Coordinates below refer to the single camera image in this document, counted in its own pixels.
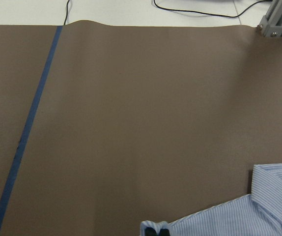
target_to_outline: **striped cloth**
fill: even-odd
[[[171,236],[282,236],[282,164],[254,165],[252,193],[172,223],[141,223]]]

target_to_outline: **black cable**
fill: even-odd
[[[69,5],[69,2],[70,2],[70,0],[68,0],[68,2],[67,2],[67,9],[66,9],[66,18],[64,19],[64,23],[63,23],[63,25],[65,26],[66,25],[66,22],[67,22],[67,19],[68,19],[68,5]]]
[[[191,10],[179,10],[179,9],[170,9],[170,8],[165,8],[165,7],[161,7],[159,6],[155,0],[154,1],[154,4],[159,8],[159,9],[162,9],[162,10],[166,10],[166,11],[180,11],[180,12],[193,12],[193,13],[198,13],[198,14],[203,14],[203,15],[208,15],[208,16],[220,16],[220,17],[227,17],[227,18],[237,18],[237,17],[240,17],[242,14],[244,14],[249,8],[251,8],[252,6],[258,4],[258,3],[261,3],[261,2],[265,2],[265,1],[272,1],[272,0],[260,0],[260,1],[257,1],[253,4],[251,4],[249,7],[247,7],[242,13],[238,14],[237,16],[227,16],[227,15],[220,15],[220,14],[213,14],[213,13],[205,13],[205,12],[201,12],[201,11],[191,11]]]

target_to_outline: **screw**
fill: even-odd
[[[257,29],[261,31],[263,29],[263,25],[262,24],[257,25]]]

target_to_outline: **blue line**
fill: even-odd
[[[47,57],[47,60],[46,60],[45,66],[44,66],[44,70],[43,70],[42,76],[40,78],[40,81],[39,81],[39,84],[38,84],[38,87],[37,87],[31,108],[30,108],[29,113],[28,113],[28,118],[27,118],[27,121],[25,123],[17,151],[14,155],[12,166],[10,168],[8,178],[7,178],[7,181],[5,183],[5,186],[4,186],[4,189],[3,189],[3,192],[2,192],[2,196],[1,196],[1,199],[0,199],[0,229],[1,229],[1,226],[2,226],[2,221],[3,221],[3,218],[4,218],[5,212],[7,210],[7,206],[8,206],[10,195],[11,195],[11,192],[12,192],[12,189],[13,189],[13,185],[14,185],[15,179],[16,179],[18,171],[19,171],[22,156],[23,156],[25,147],[26,147],[27,142],[28,142],[28,136],[29,136],[29,133],[30,133],[32,125],[33,125],[33,121],[34,121],[34,118],[35,118],[35,115],[36,115],[37,107],[38,107],[40,98],[42,96],[42,92],[43,92],[43,89],[44,89],[44,86],[45,86],[45,83],[46,83],[46,80],[47,80],[47,76],[48,76],[52,61],[53,61],[53,57],[54,57],[54,54],[55,54],[55,50],[56,50],[56,47],[57,47],[57,43],[58,43],[58,40],[59,40],[61,30],[62,30],[62,26],[57,26],[56,33],[55,33],[55,36],[54,36],[54,39],[53,39],[53,42],[52,42],[52,46],[50,48],[50,51],[49,51],[49,54],[48,54],[48,57]]]

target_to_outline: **brown mat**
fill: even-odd
[[[0,197],[55,29],[0,26]]]
[[[282,39],[246,26],[64,27],[2,236],[138,235],[282,162]]]

